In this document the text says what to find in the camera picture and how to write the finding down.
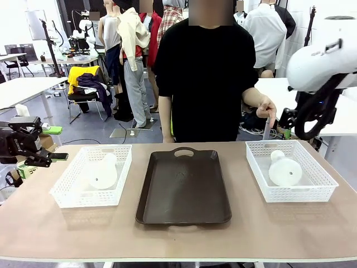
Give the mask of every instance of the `wooden table top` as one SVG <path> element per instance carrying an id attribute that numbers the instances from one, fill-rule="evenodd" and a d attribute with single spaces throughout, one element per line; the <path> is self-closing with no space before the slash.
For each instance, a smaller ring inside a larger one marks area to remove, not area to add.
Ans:
<path id="1" fill-rule="evenodd" d="M 0 207 L 0 256 L 33 261 L 357 259 L 357 194 L 311 146 L 339 183 L 327 203 L 265 202 L 245 143 L 135 144 L 116 207 L 60 209 L 49 191 L 82 145 L 63 146 L 66 162 L 39 168 Z M 188 146 L 219 154 L 232 219 L 211 227 L 146 227 L 135 214 L 149 156 Z"/>

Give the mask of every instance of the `white plastic basket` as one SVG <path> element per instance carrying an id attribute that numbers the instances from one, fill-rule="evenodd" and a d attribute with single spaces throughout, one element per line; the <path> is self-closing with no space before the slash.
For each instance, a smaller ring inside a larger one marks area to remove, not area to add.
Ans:
<path id="1" fill-rule="evenodd" d="M 97 190 L 89 185 L 84 174 L 94 162 L 102 160 L 106 154 L 117 157 L 118 180 L 106 190 Z M 101 207 L 118 205 L 132 162 L 132 145 L 90 146 L 80 149 L 50 193 L 60 208 Z"/>
<path id="2" fill-rule="evenodd" d="M 338 183 L 298 141 L 248 141 L 247 160 L 268 203 L 327 202 Z M 276 186 L 269 178 L 270 154 L 281 150 L 302 168 L 302 179 L 291 187 Z"/>

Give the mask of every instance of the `dark brown plastic tray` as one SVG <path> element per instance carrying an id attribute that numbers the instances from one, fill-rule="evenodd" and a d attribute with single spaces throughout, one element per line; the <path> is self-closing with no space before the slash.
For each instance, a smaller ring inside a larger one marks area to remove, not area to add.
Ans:
<path id="1" fill-rule="evenodd" d="M 175 156 L 186 150 L 193 155 Z M 153 152 L 136 220 L 173 226 L 225 223 L 231 219 L 218 153 L 180 147 Z"/>

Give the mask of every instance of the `white shirt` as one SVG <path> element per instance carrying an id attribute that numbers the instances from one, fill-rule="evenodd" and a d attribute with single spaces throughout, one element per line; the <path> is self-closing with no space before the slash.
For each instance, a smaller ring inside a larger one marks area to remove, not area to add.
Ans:
<path id="1" fill-rule="evenodd" d="M 255 68 L 265 67 L 275 62 L 275 69 L 282 66 L 287 29 L 274 6 L 260 4 L 248 13 L 244 28 L 254 39 Z"/>
<path id="2" fill-rule="evenodd" d="M 146 17 L 145 17 L 143 23 L 144 23 L 145 28 L 146 28 L 146 30 L 147 30 L 148 32 L 150 32 L 150 31 L 149 31 L 150 22 L 151 22 L 151 16 L 149 16 L 148 14 L 146 14 Z"/>
<path id="3" fill-rule="evenodd" d="M 126 10 L 118 17 L 117 33 L 122 37 L 122 49 L 124 50 L 132 71 L 138 68 L 135 62 L 136 46 L 144 49 L 149 45 L 150 34 L 133 7 Z"/>
<path id="4" fill-rule="evenodd" d="M 103 20 L 103 40 L 105 49 L 109 50 L 116 45 L 120 44 L 120 35 L 117 33 L 117 18 L 106 15 Z"/>

